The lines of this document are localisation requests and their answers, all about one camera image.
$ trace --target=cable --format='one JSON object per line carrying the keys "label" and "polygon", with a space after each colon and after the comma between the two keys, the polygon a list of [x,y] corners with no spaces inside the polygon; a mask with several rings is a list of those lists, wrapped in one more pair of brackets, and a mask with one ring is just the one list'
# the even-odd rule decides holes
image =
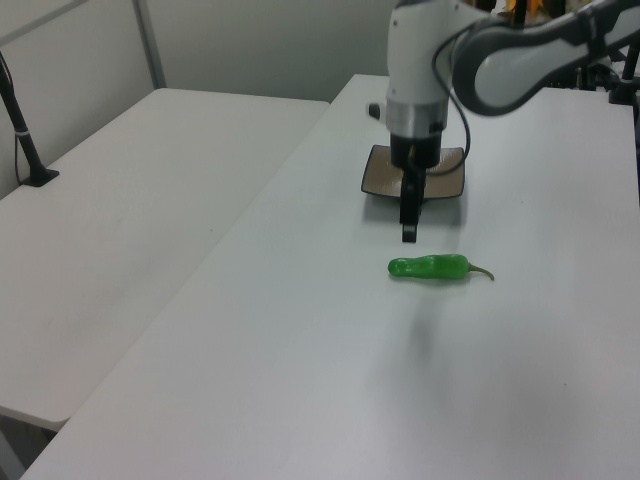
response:
{"label": "cable", "polygon": [[2,64],[2,68],[5,72],[7,72],[7,77],[9,78],[9,85],[11,85],[11,91],[13,92],[13,77],[11,77],[11,71],[9,70],[9,66],[7,65],[2,52],[0,52],[0,64]]}
{"label": "cable", "polygon": [[[9,66],[7,65],[7,61],[4,59],[2,52],[0,52],[0,65],[3,70],[7,73],[7,78],[9,79],[9,85],[11,86],[11,92],[14,92],[13,89],[13,77],[11,76],[11,70],[9,70]],[[13,142],[13,167],[16,172],[16,181],[18,185],[22,185],[22,181],[20,180],[20,174],[18,173],[18,134],[14,133],[14,142]]]}
{"label": "cable", "polygon": [[13,166],[16,171],[16,181],[18,185],[22,185],[22,180],[20,180],[20,174],[18,173],[18,135],[14,135],[14,144],[13,144]]}
{"label": "cable", "polygon": [[472,23],[471,25],[463,28],[462,30],[460,30],[456,34],[454,34],[451,37],[449,37],[448,39],[446,39],[436,49],[436,53],[433,54],[433,58],[431,59],[431,70],[433,70],[433,74],[435,75],[436,80],[438,81],[438,84],[442,87],[442,90],[447,94],[447,98],[451,99],[451,102],[456,107],[456,110],[458,110],[458,113],[460,114],[460,119],[462,120],[462,124],[464,125],[464,132],[465,132],[467,140],[466,140],[466,145],[465,145],[465,148],[464,148],[464,152],[462,153],[462,158],[460,159],[460,161],[458,163],[456,163],[453,167],[451,167],[448,170],[445,170],[443,172],[429,172],[429,171],[427,171],[426,174],[429,177],[442,177],[444,175],[449,175],[450,173],[455,172],[462,165],[464,165],[464,162],[467,160],[467,157],[469,156],[469,150],[471,149],[471,129],[469,128],[469,122],[467,122],[467,117],[464,114],[464,112],[462,111],[462,107],[460,106],[460,103],[458,102],[458,99],[455,98],[454,95],[451,93],[451,90],[449,89],[449,87],[445,83],[444,79],[440,75],[440,72],[438,72],[438,66],[436,65],[436,62],[438,60],[438,56],[440,56],[442,51],[445,48],[447,48],[447,45],[449,45],[451,42],[456,41],[460,36],[462,36],[463,34],[467,33],[473,27],[475,27],[475,23]]}

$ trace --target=white table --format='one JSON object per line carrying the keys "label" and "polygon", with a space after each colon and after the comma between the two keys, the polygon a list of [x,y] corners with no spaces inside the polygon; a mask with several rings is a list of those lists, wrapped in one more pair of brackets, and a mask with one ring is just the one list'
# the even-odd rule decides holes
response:
{"label": "white table", "polygon": [[[350,82],[25,480],[639,478],[631,109],[472,117],[464,196],[403,245],[359,191],[385,87]],[[495,283],[387,276],[445,252]]]}
{"label": "white table", "polygon": [[158,90],[3,199],[0,414],[59,429],[326,108]]}

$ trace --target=brown plate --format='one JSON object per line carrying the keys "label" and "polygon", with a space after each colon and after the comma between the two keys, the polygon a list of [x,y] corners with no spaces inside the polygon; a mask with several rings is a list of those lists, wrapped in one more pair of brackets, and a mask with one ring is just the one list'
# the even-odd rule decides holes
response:
{"label": "brown plate", "polygon": [[[448,170],[460,161],[463,153],[462,148],[443,148],[440,151],[440,163],[427,172]],[[361,190],[372,195],[400,198],[401,185],[402,170],[391,163],[391,149],[374,145],[364,169]],[[459,197],[463,190],[464,165],[448,175],[428,177],[424,199]]]}

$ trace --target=white wall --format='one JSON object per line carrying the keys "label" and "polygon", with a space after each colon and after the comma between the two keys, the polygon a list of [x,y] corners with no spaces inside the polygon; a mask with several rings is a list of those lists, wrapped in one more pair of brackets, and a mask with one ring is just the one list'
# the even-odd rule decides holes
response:
{"label": "white wall", "polygon": [[[0,50],[45,165],[153,90],[131,0],[89,0]],[[13,126],[0,102],[0,198],[15,188]]]}
{"label": "white wall", "polygon": [[42,18],[72,5],[75,0],[0,0],[0,44]]}
{"label": "white wall", "polygon": [[396,0],[143,0],[169,87],[331,101],[385,75]]}

